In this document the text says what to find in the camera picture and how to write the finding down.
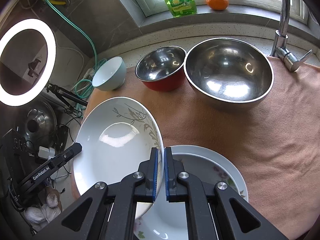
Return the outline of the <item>white gloved left hand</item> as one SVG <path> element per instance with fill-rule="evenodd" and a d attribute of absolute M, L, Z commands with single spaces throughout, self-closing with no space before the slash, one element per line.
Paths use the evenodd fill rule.
<path fill-rule="evenodd" d="M 37 232 L 43 229 L 62 212 L 60 193 L 56 189 L 46 187 L 44 200 L 45 203 L 43 205 L 28 207 L 23 212 L 27 222 Z"/>

